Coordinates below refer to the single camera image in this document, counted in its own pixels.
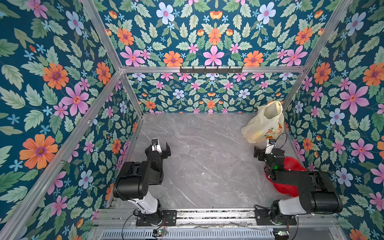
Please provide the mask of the red flower-shaped plate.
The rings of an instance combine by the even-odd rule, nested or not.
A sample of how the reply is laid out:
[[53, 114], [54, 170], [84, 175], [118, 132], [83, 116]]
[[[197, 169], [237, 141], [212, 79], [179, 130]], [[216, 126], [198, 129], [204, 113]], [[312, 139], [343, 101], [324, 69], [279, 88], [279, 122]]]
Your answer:
[[272, 180], [268, 174], [265, 174], [265, 176], [279, 193], [289, 195], [293, 198], [298, 197], [299, 188], [297, 185], [299, 177], [297, 177], [297, 174], [294, 174], [294, 172], [306, 172], [306, 168], [304, 168], [297, 159], [285, 157], [284, 170], [285, 173], [279, 173], [275, 180]]

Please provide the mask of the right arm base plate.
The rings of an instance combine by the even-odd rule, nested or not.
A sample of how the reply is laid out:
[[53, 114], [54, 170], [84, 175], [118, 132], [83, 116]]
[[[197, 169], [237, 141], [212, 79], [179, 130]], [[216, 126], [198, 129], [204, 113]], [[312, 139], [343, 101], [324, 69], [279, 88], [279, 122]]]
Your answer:
[[297, 219], [293, 215], [278, 215], [267, 209], [255, 209], [258, 226], [296, 226]]

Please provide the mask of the cream plastic bag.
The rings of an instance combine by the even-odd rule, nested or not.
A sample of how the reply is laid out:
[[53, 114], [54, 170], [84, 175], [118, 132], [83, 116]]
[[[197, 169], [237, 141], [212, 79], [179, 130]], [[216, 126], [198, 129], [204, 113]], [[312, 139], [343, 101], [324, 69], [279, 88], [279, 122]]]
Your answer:
[[251, 143], [264, 143], [277, 139], [285, 131], [283, 106], [279, 101], [258, 107], [257, 115], [241, 129], [245, 139]]

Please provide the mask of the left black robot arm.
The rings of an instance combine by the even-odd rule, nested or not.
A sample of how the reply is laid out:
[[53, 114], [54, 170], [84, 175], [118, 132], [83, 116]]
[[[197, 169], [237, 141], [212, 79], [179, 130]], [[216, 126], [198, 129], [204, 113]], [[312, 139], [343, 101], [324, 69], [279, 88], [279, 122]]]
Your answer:
[[151, 195], [149, 186], [163, 183], [163, 164], [172, 155], [171, 148], [166, 144], [163, 150], [159, 140], [153, 139], [145, 154], [145, 161], [123, 164], [113, 187], [113, 196], [134, 204], [143, 220], [160, 221], [163, 218], [161, 203]]

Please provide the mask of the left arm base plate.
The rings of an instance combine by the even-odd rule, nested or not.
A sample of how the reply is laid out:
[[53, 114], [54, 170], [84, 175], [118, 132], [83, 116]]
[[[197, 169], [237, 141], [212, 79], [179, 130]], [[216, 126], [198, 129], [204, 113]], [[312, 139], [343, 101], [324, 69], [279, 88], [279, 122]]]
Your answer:
[[137, 227], [174, 227], [177, 221], [176, 210], [160, 210], [154, 214], [139, 214], [137, 216]]

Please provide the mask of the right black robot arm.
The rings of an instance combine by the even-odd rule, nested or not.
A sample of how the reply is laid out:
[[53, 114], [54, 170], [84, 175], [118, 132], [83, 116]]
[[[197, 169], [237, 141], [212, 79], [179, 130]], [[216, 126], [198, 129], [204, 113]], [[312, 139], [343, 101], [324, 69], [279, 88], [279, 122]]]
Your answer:
[[305, 214], [332, 215], [341, 213], [343, 203], [335, 187], [323, 172], [295, 171], [285, 164], [285, 151], [269, 145], [254, 147], [254, 157], [266, 165], [264, 172], [273, 184], [296, 187], [297, 195], [290, 199], [275, 200], [267, 209], [268, 219], [278, 225]]

